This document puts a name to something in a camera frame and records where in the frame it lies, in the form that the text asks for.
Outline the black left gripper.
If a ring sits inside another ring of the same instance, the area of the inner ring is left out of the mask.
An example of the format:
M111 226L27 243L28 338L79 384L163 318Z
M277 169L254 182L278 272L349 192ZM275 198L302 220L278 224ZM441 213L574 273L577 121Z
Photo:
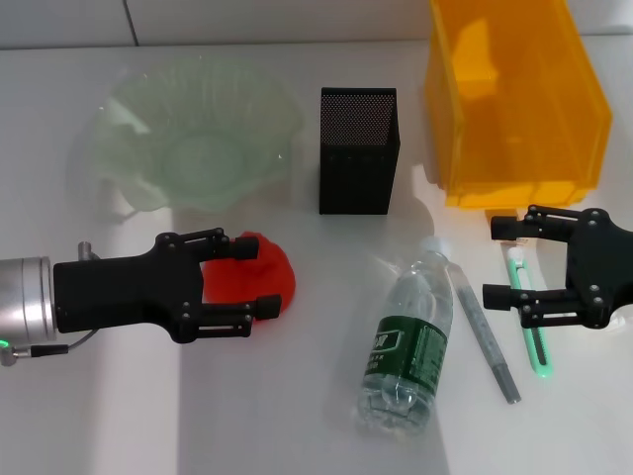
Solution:
M53 266L53 299L60 333L153 324L175 342L199 337L201 261L249 260L257 237L230 238L222 228L156 237L146 253L60 262Z

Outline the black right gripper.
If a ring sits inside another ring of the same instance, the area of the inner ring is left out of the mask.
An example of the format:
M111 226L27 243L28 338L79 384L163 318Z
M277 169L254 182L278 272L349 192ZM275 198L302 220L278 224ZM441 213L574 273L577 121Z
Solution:
M632 233L598 208L574 211L530 205L522 219L494 216L493 240L542 238L567 242L566 283L559 290L485 284L484 307L518 311L524 329L582 326L602 330L632 304Z

